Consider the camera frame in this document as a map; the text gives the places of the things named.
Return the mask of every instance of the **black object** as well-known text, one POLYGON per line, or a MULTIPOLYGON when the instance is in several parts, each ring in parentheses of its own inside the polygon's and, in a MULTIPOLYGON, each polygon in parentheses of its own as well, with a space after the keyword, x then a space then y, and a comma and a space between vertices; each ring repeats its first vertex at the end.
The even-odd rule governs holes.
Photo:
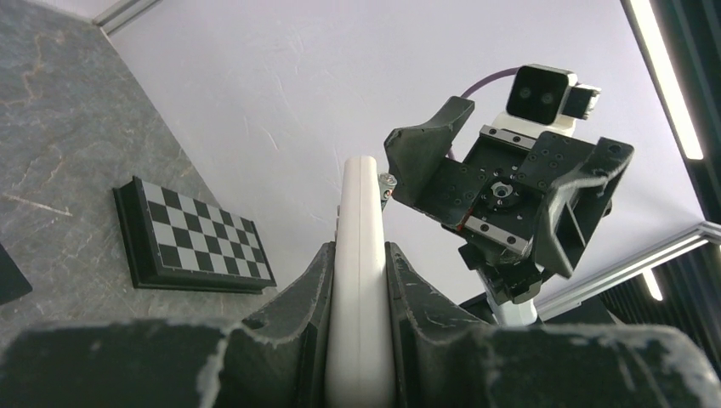
MULTIPOLYGON (((536 75, 527 72, 538 71, 525 68, 530 71, 521 68, 520 85, 536 75)), ((565 77, 567 85, 566 74, 551 74, 565 77)), ((561 87, 554 81, 539 87, 561 87)), ((523 303, 553 275, 571 277, 610 212, 633 147, 549 131, 534 139, 485 126, 458 163, 446 152, 473 108, 472 101, 451 97, 430 121, 391 132, 384 146, 398 180, 393 197, 466 240, 461 256, 497 304, 523 303)))
MULTIPOLYGON (((0 406, 323 406, 334 244, 242 322, 64 322, 0 358, 0 406)), ((396 406, 715 406, 699 350, 657 326, 487 325, 386 244, 396 406)))
POLYGON ((11 302, 32 292, 30 282, 25 279, 5 248, 0 245, 0 304, 11 302))
POLYGON ((593 103, 599 97, 599 90, 584 87, 573 87, 566 95, 565 104, 561 113, 576 119, 588 119, 593 109, 593 103))
POLYGON ((527 121, 550 125, 556 121, 566 90, 575 83, 567 73, 532 65, 521 66, 506 104, 506 112, 527 121))
POLYGON ((134 287, 261 293, 275 286, 252 221, 135 177, 113 194, 134 287))

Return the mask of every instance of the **white square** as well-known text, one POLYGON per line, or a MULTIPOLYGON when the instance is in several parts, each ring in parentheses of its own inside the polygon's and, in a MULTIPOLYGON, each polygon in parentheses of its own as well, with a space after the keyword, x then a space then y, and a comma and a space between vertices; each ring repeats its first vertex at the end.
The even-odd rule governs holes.
POLYGON ((180 256, 181 269, 200 270, 195 251, 188 248, 178 248, 178 255, 180 256))
POLYGON ((234 225, 237 229, 239 229, 239 230, 244 230, 244 229, 243 229, 243 222, 241 221, 241 218, 240 218, 240 217, 238 217, 237 215, 231 214, 231 215, 230 215, 230 219, 233 220, 233 225, 234 225))
POLYGON ((155 233, 158 244, 169 245, 171 247, 178 245, 175 243, 175 235, 173 235, 173 228, 170 225, 153 221, 153 232, 155 233))
POLYGON ((261 279, 270 280, 270 272, 268 271, 268 267, 265 266, 265 263, 258 263, 258 271, 260 272, 261 279))
POLYGON ((238 271, 241 273, 241 276, 245 276, 247 278, 252 278, 253 276, 250 275, 250 269, 247 267, 247 262, 242 259, 237 259, 236 264, 238 264, 238 271))
POLYGON ((216 223, 223 223, 223 216, 220 215, 220 210, 216 207, 207 206, 207 211, 210 213, 210 219, 216 223))
POLYGON ((213 228, 213 221, 203 217, 199 217, 198 219, 201 220, 201 230, 203 231, 203 234, 215 236, 215 228, 213 228))
POLYGON ((158 204, 165 205, 165 197, 162 196, 162 189, 160 186, 143 182, 143 191, 145 192, 145 199, 147 201, 153 201, 158 204))
POLYGON ((235 228, 225 225, 225 232, 228 234, 230 242, 240 243, 241 239, 238 238, 238 232, 235 228))
POLYGON ((188 224, 185 222, 185 215, 179 209, 168 207, 167 216, 170 218, 170 224, 173 227, 178 227, 182 230, 188 229, 188 224))
POLYGON ((183 212, 198 215, 198 209, 192 198, 186 197, 185 195, 179 195, 178 198, 180 199, 180 208, 183 209, 183 212))
POLYGON ((226 257, 235 258, 236 256, 233 254, 233 247, 230 246, 230 241, 227 240, 218 240, 218 243, 220 244, 220 253, 225 255, 226 257))
POLYGON ((251 249, 251 247, 241 244, 241 248, 243 249, 243 257, 245 259, 247 259, 248 261, 255 260, 255 257, 253 256, 253 250, 251 249))
POLYGON ((190 242, 193 243, 193 249, 200 252, 208 252, 205 236, 200 232, 188 231, 190 234, 190 242))
POLYGON ((246 234, 248 237, 248 243, 251 247, 260 249, 260 245, 258 244, 258 240, 255 239, 255 234, 246 234))
POLYGON ((225 266, 225 259, 222 255, 218 255, 217 253, 211 253, 210 261, 213 263, 213 269, 217 274, 228 273, 228 267, 225 266))

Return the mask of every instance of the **metal plate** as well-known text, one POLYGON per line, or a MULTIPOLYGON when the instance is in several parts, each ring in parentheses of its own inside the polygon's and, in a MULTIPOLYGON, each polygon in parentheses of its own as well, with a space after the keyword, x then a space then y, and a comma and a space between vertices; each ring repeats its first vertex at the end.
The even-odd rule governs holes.
POLYGON ((480 169, 444 158, 415 208, 441 224, 456 228, 470 213, 487 181, 480 169))
POLYGON ((541 133, 520 166, 517 179, 527 187, 545 192, 555 179, 583 163, 593 147, 557 133, 541 133))

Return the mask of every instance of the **led light strip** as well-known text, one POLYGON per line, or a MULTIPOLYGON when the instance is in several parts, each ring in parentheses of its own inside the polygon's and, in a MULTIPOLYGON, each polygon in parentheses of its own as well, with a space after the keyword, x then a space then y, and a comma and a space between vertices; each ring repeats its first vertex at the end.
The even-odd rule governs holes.
POLYGON ((641 37, 648 49, 651 64, 661 88, 661 97, 666 103, 671 122, 681 141, 684 154, 691 160, 701 160, 703 159, 703 151, 696 136, 696 130, 691 121, 688 107, 684 101, 684 95, 681 93, 681 87, 678 85, 676 74, 673 72, 671 60, 668 58, 668 51, 663 43, 661 30, 658 28, 653 8, 649 0, 630 0, 629 3, 639 24, 641 37))

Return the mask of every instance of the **black panel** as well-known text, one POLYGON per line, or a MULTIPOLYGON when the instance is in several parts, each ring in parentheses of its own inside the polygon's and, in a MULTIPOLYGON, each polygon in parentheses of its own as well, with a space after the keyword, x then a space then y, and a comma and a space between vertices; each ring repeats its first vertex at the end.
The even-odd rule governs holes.
POLYGON ((5 304, 32 291, 5 248, 0 245, 0 304, 5 304))

